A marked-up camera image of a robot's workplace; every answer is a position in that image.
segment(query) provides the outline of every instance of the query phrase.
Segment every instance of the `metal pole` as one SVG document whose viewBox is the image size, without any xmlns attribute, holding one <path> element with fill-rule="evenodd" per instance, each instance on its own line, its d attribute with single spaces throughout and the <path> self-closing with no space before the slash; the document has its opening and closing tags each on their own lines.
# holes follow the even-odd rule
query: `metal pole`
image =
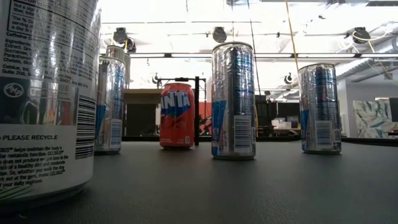
<svg viewBox="0 0 398 224">
<path fill-rule="evenodd" d="M 195 145 L 199 146 L 199 77 L 195 77 Z"/>
</svg>

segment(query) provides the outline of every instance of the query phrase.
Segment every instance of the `black table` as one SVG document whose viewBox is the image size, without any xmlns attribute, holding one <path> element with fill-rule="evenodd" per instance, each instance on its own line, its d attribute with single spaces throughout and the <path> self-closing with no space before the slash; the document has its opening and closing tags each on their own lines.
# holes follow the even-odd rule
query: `black table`
<svg viewBox="0 0 398 224">
<path fill-rule="evenodd" d="M 398 223 L 398 148 L 343 143 L 341 156 L 259 142 L 253 161 L 125 142 L 96 156 L 82 193 L 0 223 Z"/>
</svg>

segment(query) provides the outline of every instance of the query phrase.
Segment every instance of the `dark gray tabletop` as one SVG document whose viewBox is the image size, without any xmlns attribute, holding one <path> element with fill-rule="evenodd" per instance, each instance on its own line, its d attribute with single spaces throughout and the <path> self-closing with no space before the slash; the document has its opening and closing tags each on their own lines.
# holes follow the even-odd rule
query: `dark gray tabletop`
<svg viewBox="0 0 398 224">
<path fill-rule="evenodd" d="M 82 193 L 0 223 L 398 223 L 397 161 L 398 148 L 355 144 L 323 156 L 260 142 L 253 161 L 217 161 L 209 142 L 125 142 L 95 157 Z"/>
</svg>

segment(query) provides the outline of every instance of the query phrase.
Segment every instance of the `black metal stand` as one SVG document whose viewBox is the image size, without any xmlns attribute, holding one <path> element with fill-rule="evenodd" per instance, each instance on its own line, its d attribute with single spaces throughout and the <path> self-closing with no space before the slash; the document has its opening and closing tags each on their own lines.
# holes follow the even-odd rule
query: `black metal stand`
<svg viewBox="0 0 398 224">
<path fill-rule="evenodd" d="M 157 79 L 157 88 L 159 88 L 159 83 L 162 80 L 174 80 L 176 82 L 187 82 L 189 80 L 195 81 L 195 120 L 193 126 L 195 127 L 195 135 L 194 135 L 194 142 L 196 146 L 199 146 L 199 81 L 204 81 L 206 84 L 206 78 L 158 78 Z"/>
</svg>

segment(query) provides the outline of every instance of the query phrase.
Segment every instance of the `fanta logo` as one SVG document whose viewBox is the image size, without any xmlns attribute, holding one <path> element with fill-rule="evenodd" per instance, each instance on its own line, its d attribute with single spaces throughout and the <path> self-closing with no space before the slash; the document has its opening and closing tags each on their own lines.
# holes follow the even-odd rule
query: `fanta logo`
<svg viewBox="0 0 398 224">
<path fill-rule="evenodd" d="M 168 95 L 162 97 L 162 99 L 160 100 L 160 104 L 162 105 L 162 109 L 174 107 L 176 106 L 176 104 L 178 107 L 191 105 L 189 102 L 189 98 L 184 91 L 169 92 Z"/>
<path fill-rule="evenodd" d="M 161 114 L 178 117 L 191 108 L 189 97 L 184 91 L 170 91 L 160 99 Z"/>
</svg>

